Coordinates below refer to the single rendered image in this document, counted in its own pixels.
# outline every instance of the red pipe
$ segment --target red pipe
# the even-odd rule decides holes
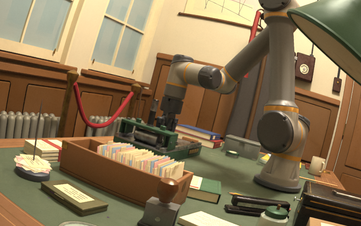
[[[102,124],[97,124],[97,123],[89,122],[89,120],[86,118],[86,115],[85,115],[85,113],[83,111],[82,100],[80,99],[80,93],[79,93],[79,88],[77,86],[77,82],[75,82],[74,85],[73,85],[73,91],[75,92],[77,108],[79,109],[80,116],[82,117],[82,120],[85,122],[85,124],[87,126],[90,126],[92,128],[95,128],[95,129],[103,128],[103,127],[106,127],[106,126],[110,125],[119,116],[119,114],[122,112],[122,110],[125,108],[126,104],[130,101],[130,99],[133,96],[133,92],[130,92],[127,95],[124,102],[121,104],[121,106],[115,112],[115,114],[107,122],[102,123]]]
[[[249,43],[253,40],[253,38],[255,38],[255,35],[257,33],[257,27],[258,27],[258,21],[260,20],[260,16],[261,16],[261,12],[259,10],[256,11],[256,15],[254,17],[254,22],[253,22],[253,26],[252,26],[252,30],[250,32],[250,38],[249,38]]]

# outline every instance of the window pane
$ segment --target window pane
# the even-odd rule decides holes
[[[0,38],[20,41],[32,0],[0,0]]]
[[[153,0],[135,0],[127,23],[144,31]]]
[[[106,13],[124,21],[129,4],[130,0],[110,0]]]
[[[119,46],[118,55],[115,60],[115,67],[122,68],[128,71],[133,70],[142,36],[142,34],[133,29],[130,29],[128,27],[125,28],[124,35],[122,36],[121,45]]]
[[[95,61],[100,63],[111,65],[122,26],[122,24],[104,17],[103,24],[98,33],[92,59],[95,59]]]
[[[54,50],[71,1],[37,0],[27,25],[23,43]]]

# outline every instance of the card tray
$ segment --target card tray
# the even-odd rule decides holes
[[[145,207],[152,196],[158,197],[162,177],[119,163],[97,153],[104,143],[92,138],[64,140],[59,170],[100,190]],[[184,170],[177,180],[179,191],[173,203],[186,200],[193,173]]]

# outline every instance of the mug handle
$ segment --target mug handle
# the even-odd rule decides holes
[[[325,162],[322,162],[321,164],[322,164],[322,166],[321,166],[321,170],[319,171],[319,173],[323,173],[324,168],[325,168]]]

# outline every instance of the window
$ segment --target window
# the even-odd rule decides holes
[[[59,62],[78,0],[0,0],[0,50]]]
[[[110,0],[95,41],[89,69],[134,78],[153,0]]]

